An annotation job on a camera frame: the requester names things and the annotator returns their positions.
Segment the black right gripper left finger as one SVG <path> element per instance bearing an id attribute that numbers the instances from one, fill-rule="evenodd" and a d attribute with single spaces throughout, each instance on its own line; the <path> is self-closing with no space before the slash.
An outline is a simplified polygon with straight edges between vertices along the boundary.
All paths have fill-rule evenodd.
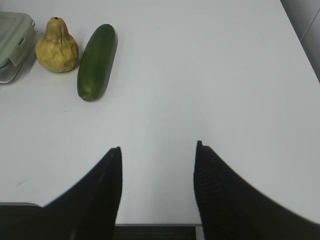
<path id="1" fill-rule="evenodd" d="M 73 187 L 0 234 L 2 240 L 110 240 L 121 201 L 120 147 L 111 148 Z"/>

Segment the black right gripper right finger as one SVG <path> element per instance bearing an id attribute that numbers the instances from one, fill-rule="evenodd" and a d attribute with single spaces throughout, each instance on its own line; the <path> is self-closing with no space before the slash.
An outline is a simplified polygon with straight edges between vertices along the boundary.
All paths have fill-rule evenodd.
<path id="1" fill-rule="evenodd" d="M 318 240 L 320 225 L 268 198 L 196 144 L 193 188 L 206 240 Z"/>

